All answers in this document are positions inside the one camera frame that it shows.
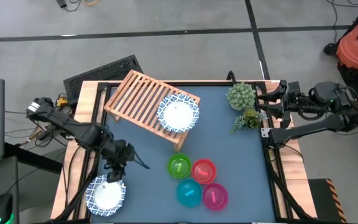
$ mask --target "green plant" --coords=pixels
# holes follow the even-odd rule
[[[255,90],[250,84],[234,84],[226,94],[227,100],[235,110],[252,108],[255,103]]]
[[[233,134],[237,129],[241,129],[242,127],[258,129],[263,119],[265,119],[264,116],[255,109],[247,109],[242,115],[236,117],[230,133]]]

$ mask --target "orange and black hazard tape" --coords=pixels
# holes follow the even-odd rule
[[[335,187],[334,187],[334,183],[330,179],[326,179],[326,182],[329,185],[329,189],[331,190],[331,193],[333,195],[333,199],[334,199],[336,208],[338,210],[338,214],[341,217],[341,222],[346,223],[346,217],[345,217],[345,214],[343,213],[342,205],[341,205],[341,203],[339,203],[339,199],[338,199],[338,195],[336,193]]]

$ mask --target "black keyboard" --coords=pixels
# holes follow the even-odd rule
[[[75,106],[80,96],[83,81],[89,80],[123,80],[130,70],[143,73],[135,55],[122,58],[107,65],[100,66],[80,75],[64,80],[70,106]]]

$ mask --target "wooden dish rack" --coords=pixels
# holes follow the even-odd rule
[[[104,109],[111,113],[116,121],[124,118],[173,142],[173,148],[178,152],[188,131],[185,133],[167,131],[157,119],[157,108],[160,102],[166,96],[178,93],[192,97],[197,104],[200,102],[200,98],[195,95],[131,70]]]

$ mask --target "plate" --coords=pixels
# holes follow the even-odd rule
[[[168,131],[183,133],[198,121],[200,109],[197,103],[182,93],[166,96],[157,109],[157,118]]]
[[[107,183],[107,174],[97,176],[85,192],[86,206],[95,215],[114,215],[125,199],[126,187],[122,180]]]

